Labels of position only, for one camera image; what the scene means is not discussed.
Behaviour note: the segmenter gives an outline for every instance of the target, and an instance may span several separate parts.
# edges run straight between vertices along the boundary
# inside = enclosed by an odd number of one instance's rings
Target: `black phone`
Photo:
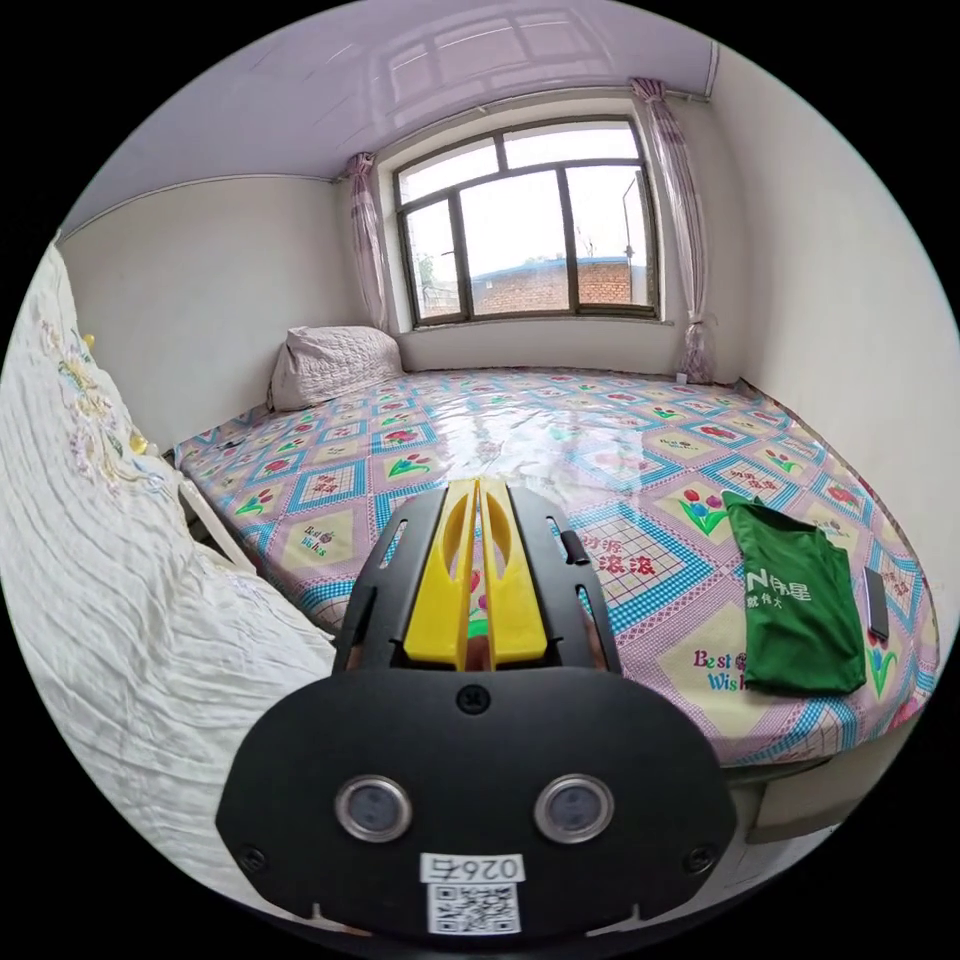
[[[890,620],[883,577],[876,570],[864,567],[863,582],[867,590],[867,629],[879,640],[889,640]]]

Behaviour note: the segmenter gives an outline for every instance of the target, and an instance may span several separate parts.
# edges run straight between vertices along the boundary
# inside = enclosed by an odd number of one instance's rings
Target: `brick wall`
[[[630,303],[630,267],[622,261],[580,261],[581,303]],[[563,262],[532,264],[487,274],[473,281],[477,314],[565,310],[567,268]]]

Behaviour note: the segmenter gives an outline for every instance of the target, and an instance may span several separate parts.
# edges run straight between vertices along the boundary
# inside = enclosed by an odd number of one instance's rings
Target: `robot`
[[[455,481],[398,507],[336,650],[328,678],[249,731],[216,818],[258,893],[297,917],[523,956],[686,903],[733,837],[710,744],[622,675],[589,557],[526,488]]]

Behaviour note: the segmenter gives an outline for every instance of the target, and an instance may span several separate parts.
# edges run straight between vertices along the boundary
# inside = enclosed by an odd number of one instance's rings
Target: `black metal plate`
[[[457,707],[465,684],[490,694],[479,716]],[[612,790],[616,809],[600,837],[563,846],[532,818],[541,789],[558,776],[589,774]],[[367,844],[336,822],[334,796],[348,779],[381,774],[411,798],[400,839]],[[673,909],[709,869],[691,874],[691,850],[719,857],[735,810],[714,754],[696,726],[652,691],[600,670],[545,667],[463,674],[358,670],[311,684],[268,711],[250,731],[227,779],[217,829],[271,903],[400,939],[467,948],[462,937],[427,935],[419,857],[522,854],[522,934],[506,946],[582,934],[628,916]]]
[[[446,496],[446,489],[431,490],[411,497],[393,511],[350,592],[336,640],[335,672],[346,669],[350,651],[358,644],[364,645],[362,669],[393,665],[407,632]],[[393,556],[381,566],[404,522],[407,525]]]
[[[620,673],[620,657],[610,629],[607,601],[580,538],[570,529],[563,511],[546,497],[525,487],[508,487],[508,490],[533,576],[547,641],[558,664],[565,667],[594,665],[577,595],[578,588],[582,588],[590,602],[607,669]],[[557,549],[548,519],[556,523],[560,531],[566,558]]]

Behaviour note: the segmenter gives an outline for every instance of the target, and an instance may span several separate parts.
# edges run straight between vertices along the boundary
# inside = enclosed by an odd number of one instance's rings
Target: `window sill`
[[[451,320],[450,323],[428,323],[403,330],[400,336],[411,333],[432,333],[434,330],[455,330],[462,327],[488,327],[495,323],[642,323],[654,327],[673,327],[673,320],[655,320],[652,317],[612,317],[601,315],[586,315],[579,317],[491,317],[489,320]]]

